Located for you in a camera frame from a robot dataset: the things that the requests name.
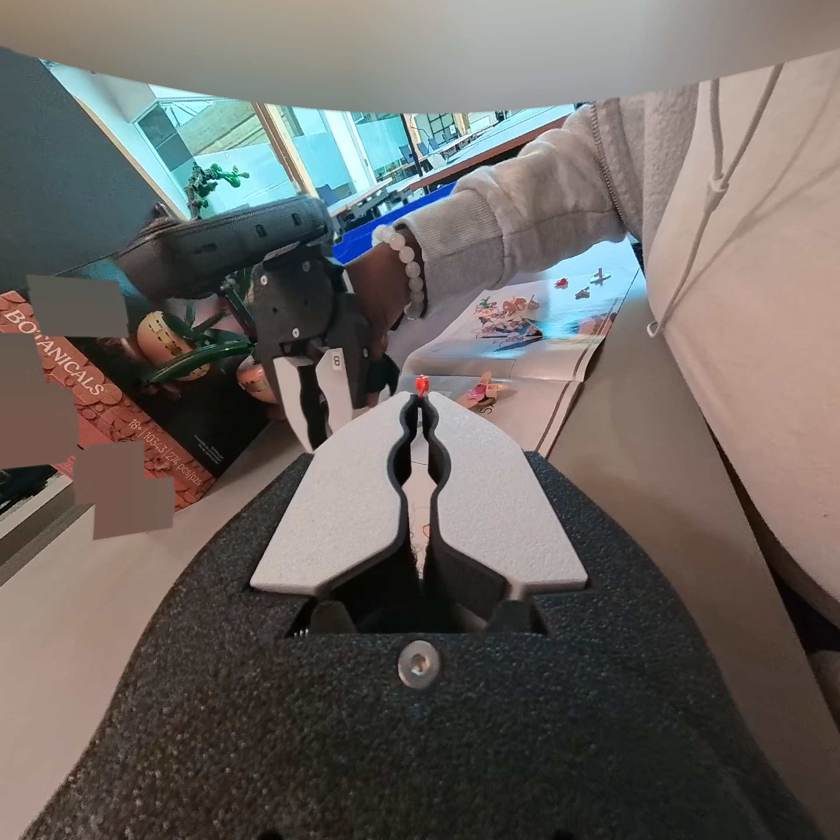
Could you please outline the toy brick set box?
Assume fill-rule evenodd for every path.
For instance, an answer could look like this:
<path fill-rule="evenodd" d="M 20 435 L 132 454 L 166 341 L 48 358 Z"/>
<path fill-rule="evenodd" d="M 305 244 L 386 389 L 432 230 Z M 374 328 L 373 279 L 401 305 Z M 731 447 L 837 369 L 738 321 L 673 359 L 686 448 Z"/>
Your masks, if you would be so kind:
<path fill-rule="evenodd" d="M 245 352 L 209 360 L 180 379 L 147 380 L 176 356 L 228 347 L 243 336 L 239 328 L 224 330 L 234 321 L 216 299 L 199 310 L 219 310 L 220 323 L 202 328 L 212 316 L 188 316 L 185 309 L 163 315 L 133 289 L 123 298 L 127 338 L 69 339 L 43 333 L 26 296 L 6 291 L 2 334 L 31 336 L 45 381 L 73 395 L 79 448 L 141 441 L 145 477 L 171 477 L 179 511 L 205 496 L 266 426 L 269 404 L 257 393 L 266 384 Z"/>

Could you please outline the long background table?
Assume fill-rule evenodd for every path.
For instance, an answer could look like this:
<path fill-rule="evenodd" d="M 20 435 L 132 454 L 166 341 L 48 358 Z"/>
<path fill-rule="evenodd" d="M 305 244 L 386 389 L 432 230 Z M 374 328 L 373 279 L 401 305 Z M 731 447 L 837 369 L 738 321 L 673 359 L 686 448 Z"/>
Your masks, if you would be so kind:
<path fill-rule="evenodd" d="M 410 190 L 435 190 L 482 165 L 493 165 L 507 160 L 545 131 L 562 127 L 574 110 L 575 105 L 565 104 L 516 112 L 483 132 L 477 140 L 470 142 L 445 164 L 436 166 L 429 173 L 416 179 Z"/>

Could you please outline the glass partition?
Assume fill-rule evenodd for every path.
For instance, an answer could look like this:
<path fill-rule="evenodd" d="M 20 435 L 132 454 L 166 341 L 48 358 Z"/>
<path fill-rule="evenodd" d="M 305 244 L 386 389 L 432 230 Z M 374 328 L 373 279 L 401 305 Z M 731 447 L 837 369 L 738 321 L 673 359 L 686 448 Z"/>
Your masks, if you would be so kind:
<path fill-rule="evenodd" d="M 255 207 L 294 193 L 336 207 L 368 203 L 388 184 L 398 152 L 398 114 L 288 108 L 160 87 L 43 59 L 43 64 L 111 142 L 179 215 L 195 168 L 243 174 L 221 181 L 202 215 Z"/>

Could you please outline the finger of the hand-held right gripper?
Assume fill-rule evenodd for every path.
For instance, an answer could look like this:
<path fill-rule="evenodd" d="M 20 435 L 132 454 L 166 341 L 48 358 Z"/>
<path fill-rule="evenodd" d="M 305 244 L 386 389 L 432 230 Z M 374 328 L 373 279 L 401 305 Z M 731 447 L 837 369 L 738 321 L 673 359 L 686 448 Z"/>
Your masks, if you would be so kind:
<path fill-rule="evenodd" d="M 356 417 L 343 350 L 326 349 L 314 373 L 316 419 L 322 421 L 325 434 L 333 434 Z"/>
<path fill-rule="evenodd" d="M 328 437 L 326 398 L 316 363 L 300 356 L 278 356 L 272 364 L 277 398 L 289 426 L 303 449 L 312 454 Z"/>

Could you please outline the tan toy flower pink centre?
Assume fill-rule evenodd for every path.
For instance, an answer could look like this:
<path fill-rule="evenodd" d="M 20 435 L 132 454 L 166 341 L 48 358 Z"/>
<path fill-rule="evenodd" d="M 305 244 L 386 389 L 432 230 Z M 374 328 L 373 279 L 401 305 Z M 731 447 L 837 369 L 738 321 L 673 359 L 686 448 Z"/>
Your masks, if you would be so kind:
<path fill-rule="evenodd" d="M 509 385 L 505 382 L 494 379 L 491 373 L 486 372 L 471 390 L 456 400 L 456 403 L 468 410 L 491 407 L 496 403 L 499 394 L 508 388 Z"/>

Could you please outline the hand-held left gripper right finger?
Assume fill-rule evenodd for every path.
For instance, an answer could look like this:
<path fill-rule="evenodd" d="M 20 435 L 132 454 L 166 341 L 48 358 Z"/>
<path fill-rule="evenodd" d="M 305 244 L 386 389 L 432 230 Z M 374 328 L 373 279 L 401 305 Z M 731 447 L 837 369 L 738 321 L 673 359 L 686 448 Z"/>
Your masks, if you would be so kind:
<path fill-rule="evenodd" d="M 444 395 L 423 401 L 429 547 L 455 601 L 524 601 L 579 591 L 588 575 L 525 452 Z"/>

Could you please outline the green brick plant model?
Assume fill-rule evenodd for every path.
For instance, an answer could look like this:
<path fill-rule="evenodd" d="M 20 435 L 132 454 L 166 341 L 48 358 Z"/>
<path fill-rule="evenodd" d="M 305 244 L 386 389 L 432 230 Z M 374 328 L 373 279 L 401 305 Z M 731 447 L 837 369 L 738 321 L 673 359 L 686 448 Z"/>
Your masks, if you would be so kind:
<path fill-rule="evenodd" d="M 184 187 L 191 219 L 202 218 L 202 212 L 209 207 L 208 197 L 216 191 L 220 182 L 239 188 L 242 181 L 249 177 L 248 172 L 240 171 L 237 166 L 232 171 L 225 171 L 219 164 L 211 164 L 207 168 L 195 164 Z"/>

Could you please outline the person's right forearm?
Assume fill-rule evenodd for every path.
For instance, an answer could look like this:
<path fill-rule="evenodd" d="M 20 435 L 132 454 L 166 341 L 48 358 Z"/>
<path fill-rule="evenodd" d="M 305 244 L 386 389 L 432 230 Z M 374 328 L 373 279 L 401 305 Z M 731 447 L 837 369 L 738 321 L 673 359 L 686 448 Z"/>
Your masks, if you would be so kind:
<path fill-rule="evenodd" d="M 607 168 L 597 106 L 577 109 L 518 156 L 468 173 L 447 197 L 400 219 L 421 251 L 428 312 L 631 231 Z"/>

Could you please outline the person's beige hoodie torso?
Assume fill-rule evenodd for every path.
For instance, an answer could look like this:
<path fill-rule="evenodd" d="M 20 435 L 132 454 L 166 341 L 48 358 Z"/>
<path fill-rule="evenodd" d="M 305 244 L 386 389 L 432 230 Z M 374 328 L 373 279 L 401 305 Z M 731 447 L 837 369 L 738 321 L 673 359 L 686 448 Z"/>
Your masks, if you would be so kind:
<path fill-rule="evenodd" d="M 771 67 L 721 78 L 724 160 Z M 597 102 L 626 219 L 644 215 L 662 316 L 712 170 L 709 82 Z M 791 588 L 838 624 L 838 49 L 784 63 L 663 338 L 774 540 Z"/>

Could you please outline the open instruction booklet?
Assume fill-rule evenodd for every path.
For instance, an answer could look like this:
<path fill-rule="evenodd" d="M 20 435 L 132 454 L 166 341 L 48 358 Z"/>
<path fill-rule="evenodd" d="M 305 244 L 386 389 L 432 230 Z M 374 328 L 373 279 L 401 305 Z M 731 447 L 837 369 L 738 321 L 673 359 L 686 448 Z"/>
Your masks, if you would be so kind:
<path fill-rule="evenodd" d="M 419 375 L 430 392 L 456 401 L 486 372 L 509 388 L 491 407 L 472 411 L 521 448 L 548 456 L 609 333 L 639 268 L 604 266 L 612 276 L 590 285 L 593 272 L 557 268 L 547 279 L 484 290 L 435 340 L 404 363 L 398 389 L 415 391 Z M 554 288 L 567 277 L 570 285 Z M 588 299 L 574 295 L 591 289 Z"/>

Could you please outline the pale desk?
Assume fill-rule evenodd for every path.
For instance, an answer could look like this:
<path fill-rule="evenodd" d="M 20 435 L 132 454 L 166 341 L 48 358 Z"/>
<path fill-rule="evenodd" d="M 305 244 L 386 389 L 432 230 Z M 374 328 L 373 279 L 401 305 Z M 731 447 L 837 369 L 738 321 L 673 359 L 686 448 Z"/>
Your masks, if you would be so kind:
<path fill-rule="evenodd" d="M 708 427 L 637 278 L 550 462 L 657 564 L 766 757 L 838 838 L 838 729 Z M 20 838 L 78 761 L 188 561 L 300 453 L 269 427 L 172 528 L 93 540 L 92 511 L 1 590 L 1 837 Z"/>

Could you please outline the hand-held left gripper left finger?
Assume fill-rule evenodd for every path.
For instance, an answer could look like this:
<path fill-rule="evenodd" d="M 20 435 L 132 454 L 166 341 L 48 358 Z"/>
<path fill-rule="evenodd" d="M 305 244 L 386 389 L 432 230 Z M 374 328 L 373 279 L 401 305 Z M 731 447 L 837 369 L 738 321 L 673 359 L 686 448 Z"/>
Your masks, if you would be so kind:
<path fill-rule="evenodd" d="M 321 596 L 401 548 L 408 532 L 403 486 L 419 400 L 399 392 L 358 416 L 314 453 L 250 585 Z"/>

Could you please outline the person's right hand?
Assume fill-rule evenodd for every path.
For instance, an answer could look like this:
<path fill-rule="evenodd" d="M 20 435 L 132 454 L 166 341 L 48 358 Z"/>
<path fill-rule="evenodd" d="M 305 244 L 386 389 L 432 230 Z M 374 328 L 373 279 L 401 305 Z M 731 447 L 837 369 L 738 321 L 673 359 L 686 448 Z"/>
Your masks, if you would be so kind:
<path fill-rule="evenodd" d="M 345 267 L 361 313 L 371 327 L 370 358 L 378 361 L 387 336 L 409 305 L 412 291 L 406 264 L 388 244 L 378 244 Z"/>

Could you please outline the white hoodie drawstring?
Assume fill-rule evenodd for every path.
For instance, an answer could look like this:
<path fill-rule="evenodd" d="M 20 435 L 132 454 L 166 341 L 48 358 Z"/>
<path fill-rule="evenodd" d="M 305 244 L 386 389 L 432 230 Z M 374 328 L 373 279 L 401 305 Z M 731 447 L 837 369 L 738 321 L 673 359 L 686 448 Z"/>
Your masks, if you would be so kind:
<path fill-rule="evenodd" d="M 723 197 L 726 195 L 734 172 L 739 167 L 743 156 L 745 155 L 754 135 L 758 130 L 758 127 L 760 126 L 763 115 L 769 105 L 783 68 L 784 63 L 780 63 L 770 69 L 770 73 L 765 81 L 762 92 L 754 110 L 752 111 L 752 116 L 747 129 L 742 135 L 738 148 L 736 149 L 730 162 L 726 162 L 724 157 L 724 142 L 721 123 L 721 79 L 716 78 L 710 80 L 709 82 L 708 113 L 712 146 L 712 170 L 707 183 L 705 203 L 700 222 L 686 258 L 685 267 L 682 271 L 681 277 L 679 278 L 679 282 L 676 284 L 672 294 L 670 295 L 661 317 L 657 320 L 651 321 L 647 325 L 647 335 L 651 339 L 657 338 L 657 336 L 664 331 L 666 323 L 670 320 L 670 317 L 676 308 L 678 299 L 683 292 L 688 279 L 690 278 L 690 273 L 695 265 L 701 241 L 706 233 L 711 217 L 717 211 Z"/>

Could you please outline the blue box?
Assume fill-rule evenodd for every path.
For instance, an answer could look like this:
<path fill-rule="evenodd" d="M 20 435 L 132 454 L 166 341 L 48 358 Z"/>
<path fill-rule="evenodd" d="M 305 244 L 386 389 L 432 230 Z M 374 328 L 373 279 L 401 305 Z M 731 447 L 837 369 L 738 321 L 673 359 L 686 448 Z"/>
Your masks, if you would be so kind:
<path fill-rule="evenodd" d="M 427 195 L 412 200 L 403 206 L 399 206 L 385 213 L 381 217 L 377 217 L 368 223 L 347 231 L 343 234 L 341 240 L 333 245 L 333 257 L 343 264 L 357 259 L 372 247 L 373 232 L 376 228 L 382 225 L 392 225 L 405 215 L 442 200 L 452 193 L 454 188 L 454 182 L 441 185 Z"/>

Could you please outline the dark grey panel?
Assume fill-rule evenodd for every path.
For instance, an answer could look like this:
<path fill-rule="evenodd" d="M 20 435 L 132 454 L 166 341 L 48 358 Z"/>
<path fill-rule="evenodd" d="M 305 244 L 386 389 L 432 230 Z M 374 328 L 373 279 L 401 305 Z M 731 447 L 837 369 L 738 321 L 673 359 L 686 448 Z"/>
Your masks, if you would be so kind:
<path fill-rule="evenodd" d="M 110 256 L 164 197 L 37 58 L 1 48 L 1 287 Z"/>

